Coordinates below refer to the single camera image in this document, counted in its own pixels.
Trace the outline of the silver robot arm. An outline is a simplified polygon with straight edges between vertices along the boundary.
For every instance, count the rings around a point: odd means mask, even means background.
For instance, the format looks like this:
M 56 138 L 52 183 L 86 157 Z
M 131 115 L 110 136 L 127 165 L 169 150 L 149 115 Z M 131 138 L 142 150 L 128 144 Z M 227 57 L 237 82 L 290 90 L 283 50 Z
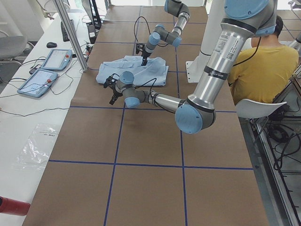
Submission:
M 190 19 L 188 6 L 179 0 L 167 0 L 164 5 L 164 10 L 176 17 L 177 21 L 170 31 L 165 28 L 164 24 L 157 24 L 152 33 L 150 33 L 146 43 L 137 43 L 136 53 L 142 53 L 142 66 L 147 64 L 148 57 L 151 56 L 160 41 L 174 47 L 178 47 L 182 41 L 181 35 L 186 23 Z
M 177 127 L 195 134 L 210 127 L 216 118 L 214 101 L 227 80 L 245 41 L 254 36 L 272 34 L 276 26 L 275 0 L 223 0 L 221 32 L 210 54 L 194 92 L 179 99 L 154 90 L 139 90 L 134 85 L 134 75 L 123 72 L 118 79 L 108 77 L 104 86 L 113 91 L 110 104 L 123 97 L 128 108 L 149 103 L 173 112 Z

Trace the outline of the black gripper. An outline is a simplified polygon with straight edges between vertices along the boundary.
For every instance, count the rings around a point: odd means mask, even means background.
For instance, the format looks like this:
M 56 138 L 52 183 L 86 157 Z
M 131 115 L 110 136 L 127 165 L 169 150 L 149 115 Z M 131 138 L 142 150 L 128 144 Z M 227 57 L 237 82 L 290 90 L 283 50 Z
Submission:
M 117 99 L 121 96 L 122 96 L 122 91 L 118 87 L 117 83 L 115 83 L 113 87 L 113 95 L 111 97 L 111 100 L 109 101 L 109 104 L 113 105 L 117 101 Z
M 150 57 L 150 55 L 151 55 L 151 52 L 148 52 L 145 49 L 142 51 L 143 61 L 142 61 L 141 66 L 146 66 L 146 64 L 148 62 L 147 58 Z

